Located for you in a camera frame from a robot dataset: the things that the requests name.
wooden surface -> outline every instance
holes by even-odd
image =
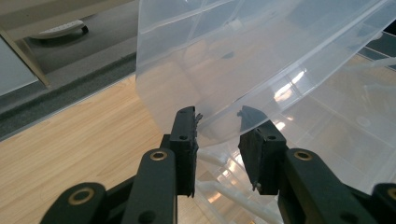
[[[162,134],[134,88],[127,78],[0,143],[0,223],[38,223],[65,189],[109,189],[136,173]],[[208,222],[187,197],[178,198],[178,218]]]

clear plastic box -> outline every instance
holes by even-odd
[[[200,146],[245,133],[242,105],[269,118],[298,102],[395,18],[394,0],[140,2],[137,90],[169,133],[195,105]]]
[[[396,74],[356,55],[395,11],[395,0],[140,2],[136,88],[165,133],[180,108],[204,116],[196,202],[213,223],[281,222],[237,148],[268,119],[356,189],[396,181]],[[244,105],[267,118],[242,128]]]

